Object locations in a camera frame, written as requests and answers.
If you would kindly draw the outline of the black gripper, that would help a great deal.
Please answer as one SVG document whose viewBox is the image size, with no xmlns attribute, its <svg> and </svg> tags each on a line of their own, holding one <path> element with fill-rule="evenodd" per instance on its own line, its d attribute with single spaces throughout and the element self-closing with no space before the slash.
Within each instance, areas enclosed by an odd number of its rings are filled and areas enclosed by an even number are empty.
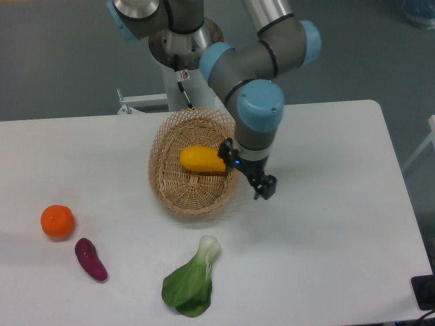
<svg viewBox="0 0 435 326">
<path fill-rule="evenodd" d="M 220 144 L 217 156 L 223 160 L 226 170 L 235 168 L 247 177 L 255 191 L 254 200 L 259 198 L 268 200 L 276 192 L 277 178 L 264 174 L 268 156 L 261 160 L 243 158 L 240 151 L 234 147 L 231 137 Z"/>
</svg>

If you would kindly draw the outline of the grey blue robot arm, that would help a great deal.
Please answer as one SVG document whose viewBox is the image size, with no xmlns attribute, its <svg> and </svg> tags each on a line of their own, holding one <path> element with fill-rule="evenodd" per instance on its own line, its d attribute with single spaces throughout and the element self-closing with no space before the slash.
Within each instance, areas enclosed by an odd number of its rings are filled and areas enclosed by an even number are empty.
<svg viewBox="0 0 435 326">
<path fill-rule="evenodd" d="M 127 41 L 146 39 L 161 66 L 171 111 L 219 100 L 235 121 L 218 150 L 226 169 L 243 173 L 256 197 L 268 199 L 277 180 L 264 167 L 283 117 L 276 76 L 315 60 L 321 37 L 312 22 L 295 18 L 288 1 L 246 1 L 255 44 L 237 50 L 204 14 L 202 1 L 108 1 Z"/>
</svg>

